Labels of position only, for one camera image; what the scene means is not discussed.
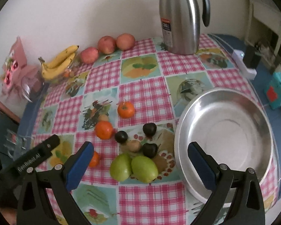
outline white power strip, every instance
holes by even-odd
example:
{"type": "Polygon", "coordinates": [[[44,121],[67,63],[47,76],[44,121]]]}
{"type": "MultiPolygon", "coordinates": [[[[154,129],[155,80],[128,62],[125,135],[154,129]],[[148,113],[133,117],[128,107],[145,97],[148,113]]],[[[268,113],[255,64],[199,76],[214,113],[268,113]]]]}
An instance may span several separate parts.
{"type": "Polygon", "coordinates": [[[256,70],[253,68],[247,68],[243,62],[244,52],[240,50],[233,50],[232,58],[235,60],[237,66],[242,72],[243,76],[248,80],[253,80],[257,74],[256,70]]]}

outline thermos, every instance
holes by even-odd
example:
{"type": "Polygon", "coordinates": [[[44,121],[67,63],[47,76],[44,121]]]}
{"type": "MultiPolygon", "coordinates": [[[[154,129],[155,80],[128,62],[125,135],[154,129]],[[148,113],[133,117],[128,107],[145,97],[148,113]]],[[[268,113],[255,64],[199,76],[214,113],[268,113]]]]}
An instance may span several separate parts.
{"type": "MultiPolygon", "coordinates": [[[[159,12],[165,47],[169,52],[190,55],[199,48],[200,11],[197,0],[160,0],[159,12]]],[[[203,23],[210,22],[210,1],[203,0],[203,23]]]]}

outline silver pan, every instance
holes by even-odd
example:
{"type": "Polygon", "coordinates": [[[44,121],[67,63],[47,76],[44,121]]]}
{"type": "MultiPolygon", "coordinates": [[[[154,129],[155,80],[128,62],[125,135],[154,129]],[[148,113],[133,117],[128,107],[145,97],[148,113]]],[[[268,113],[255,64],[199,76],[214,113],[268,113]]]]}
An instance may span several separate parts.
{"type": "MultiPolygon", "coordinates": [[[[214,88],[194,98],[183,111],[175,133],[175,159],[187,189],[206,203],[211,191],[199,178],[187,155],[188,144],[201,148],[232,170],[252,167],[261,184],[273,155],[270,123],[263,110],[241,92],[214,88]]],[[[230,206],[231,189],[224,207],[230,206]]]]}

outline banana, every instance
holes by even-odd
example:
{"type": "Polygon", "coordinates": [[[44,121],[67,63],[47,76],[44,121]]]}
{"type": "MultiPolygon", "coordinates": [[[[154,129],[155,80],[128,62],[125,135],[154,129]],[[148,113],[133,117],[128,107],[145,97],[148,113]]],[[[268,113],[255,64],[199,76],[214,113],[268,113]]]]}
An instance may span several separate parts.
{"type": "Polygon", "coordinates": [[[69,55],[76,52],[78,50],[79,46],[73,45],[69,46],[67,49],[63,50],[61,53],[59,53],[51,62],[44,63],[44,67],[46,69],[52,69],[58,67],[63,61],[67,59],[69,55]]]}
{"type": "Polygon", "coordinates": [[[52,69],[46,68],[44,63],[42,63],[42,76],[43,76],[43,78],[45,80],[53,80],[54,78],[59,76],[61,73],[63,73],[67,69],[67,67],[73,61],[74,57],[75,57],[75,53],[72,53],[58,67],[52,68],[52,69]]]}

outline wall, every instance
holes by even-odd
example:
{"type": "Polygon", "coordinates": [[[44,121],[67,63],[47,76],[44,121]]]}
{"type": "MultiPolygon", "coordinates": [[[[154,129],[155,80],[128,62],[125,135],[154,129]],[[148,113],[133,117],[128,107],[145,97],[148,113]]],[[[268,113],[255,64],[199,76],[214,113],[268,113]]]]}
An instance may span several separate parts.
{"type": "MultiPolygon", "coordinates": [[[[211,23],[201,32],[232,34],[241,39],[248,0],[210,0],[211,23]]],[[[0,12],[1,66],[17,35],[21,36],[29,63],[51,59],[71,44],[81,49],[95,46],[104,35],[128,32],[137,39],[160,36],[159,0],[9,0],[0,12]]],[[[11,105],[22,116],[26,102],[11,105]]]]}

